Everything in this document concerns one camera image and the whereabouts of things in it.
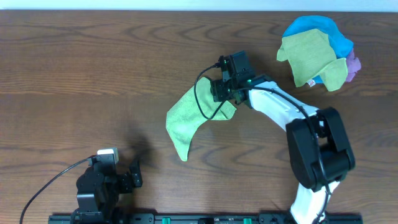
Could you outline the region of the light green microfiber cloth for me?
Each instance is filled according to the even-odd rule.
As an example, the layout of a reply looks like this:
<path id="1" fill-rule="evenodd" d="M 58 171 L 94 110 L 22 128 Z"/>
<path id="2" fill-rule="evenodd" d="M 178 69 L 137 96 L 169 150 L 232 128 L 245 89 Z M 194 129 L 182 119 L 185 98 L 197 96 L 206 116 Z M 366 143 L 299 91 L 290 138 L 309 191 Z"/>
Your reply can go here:
<path id="1" fill-rule="evenodd" d="M 188 160 L 194 134 L 211 115 L 215 116 L 215 121 L 226 121 L 235 114 L 236 108 L 230 102 L 221 104 L 213 101 L 210 87 L 209 79 L 199 79 L 196 87 L 191 87 L 167 112 L 166 130 L 184 162 Z"/>

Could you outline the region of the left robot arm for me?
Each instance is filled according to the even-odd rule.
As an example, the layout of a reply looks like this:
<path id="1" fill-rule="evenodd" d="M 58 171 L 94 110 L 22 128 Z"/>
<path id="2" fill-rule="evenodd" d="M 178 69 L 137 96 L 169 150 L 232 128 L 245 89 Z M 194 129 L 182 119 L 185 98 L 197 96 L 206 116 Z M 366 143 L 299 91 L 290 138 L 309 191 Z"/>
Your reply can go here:
<path id="1" fill-rule="evenodd" d="M 122 211 L 116 207 L 121 194 L 129 194 L 142 186 L 139 159 L 129 165 L 129 171 L 118 174 L 112 154 L 89 158 L 90 166 L 77 182 L 78 209 L 71 223 L 126 223 Z"/>

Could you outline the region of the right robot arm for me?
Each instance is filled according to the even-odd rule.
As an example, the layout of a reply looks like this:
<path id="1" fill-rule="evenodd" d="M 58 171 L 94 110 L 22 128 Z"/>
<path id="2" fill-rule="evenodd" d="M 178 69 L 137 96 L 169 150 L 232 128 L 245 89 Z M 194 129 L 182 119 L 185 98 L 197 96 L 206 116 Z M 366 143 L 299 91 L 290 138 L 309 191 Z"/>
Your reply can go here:
<path id="1" fill-rule="evenodd" d="M 355 167 L 339 112 L 306 105 L 268 76 L 257 76 L 244 51 L 220 56 L 214 66 L 222 73 L 211 81 L 215 102 L 244 103 L 273 120 L 287 136 L 290 166 L 298 180 L 296 198 L 288 214 L 267 213 L 258 222 L 362 223 L 359 215 L 326 212 L 334 190 Z"/>

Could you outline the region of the olive green cloth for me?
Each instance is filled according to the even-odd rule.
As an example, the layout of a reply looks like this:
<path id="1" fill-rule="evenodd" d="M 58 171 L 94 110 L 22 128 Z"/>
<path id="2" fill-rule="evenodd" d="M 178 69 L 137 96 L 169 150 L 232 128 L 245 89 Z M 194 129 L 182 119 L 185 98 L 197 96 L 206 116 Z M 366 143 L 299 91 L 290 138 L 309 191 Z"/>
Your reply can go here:
<path id="1" fill-rule="evenodd" d="M 336 91 L 348 76 L 346 59 L 336 57 L 328 35 L 318 29 L 283 37 L 277 60 L 289 62 L 296 87 L 319 76 L 328 91 Z"/>

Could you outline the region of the blue cloth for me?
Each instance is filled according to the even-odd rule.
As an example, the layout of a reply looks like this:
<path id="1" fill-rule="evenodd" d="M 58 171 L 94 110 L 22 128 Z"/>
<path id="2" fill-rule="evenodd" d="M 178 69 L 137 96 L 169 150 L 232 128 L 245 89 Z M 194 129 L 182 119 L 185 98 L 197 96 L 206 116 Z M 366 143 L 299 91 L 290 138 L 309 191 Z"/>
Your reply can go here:
<path id="1" fill-rule="evenodd" d="M 338 29 L 334 20 L 324 16 L 301 16 L 289 25 L 283 37 L 288 37 L 311 29 L 318 29 L 328 35 L 329 43 L 337 58 L 346 58 L 354 49 L 354 43 Z"/>

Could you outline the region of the purple cloth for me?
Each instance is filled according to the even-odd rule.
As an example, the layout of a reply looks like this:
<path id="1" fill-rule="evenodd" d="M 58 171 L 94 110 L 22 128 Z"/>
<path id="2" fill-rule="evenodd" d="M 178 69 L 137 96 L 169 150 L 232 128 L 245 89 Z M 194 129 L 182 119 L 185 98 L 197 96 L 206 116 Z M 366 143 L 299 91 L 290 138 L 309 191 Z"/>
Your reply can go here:
<path id="1" fill-rule="evenodd" d="M 357 72 L 361 69 L 361 62 L 354 54 L 354 49 L 346 57 L 347 77 L 345 82 L 351 82 L 356 76 Z"/>

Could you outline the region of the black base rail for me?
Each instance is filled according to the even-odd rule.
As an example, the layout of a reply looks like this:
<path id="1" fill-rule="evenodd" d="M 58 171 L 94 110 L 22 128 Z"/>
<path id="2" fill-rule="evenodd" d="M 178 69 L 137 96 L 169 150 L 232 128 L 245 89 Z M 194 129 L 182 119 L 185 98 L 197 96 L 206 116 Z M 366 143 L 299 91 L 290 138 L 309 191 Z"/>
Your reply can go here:
<path id="1" fill-rule="evenodd" d="M 71 223 L 71 215 L 51 215 L 49 224 Z M 73 223 L 120 223 L 120 224 L 284 224 L 297 223 L 288 213 L 261 213 L 255 215 L 154 215 L 151 213 L 132 213 L 118 215 L 107 221 L 88 221 L 76 215 Z M 363 224 L 361 215 L 328 214 L 320 223 Z"/>

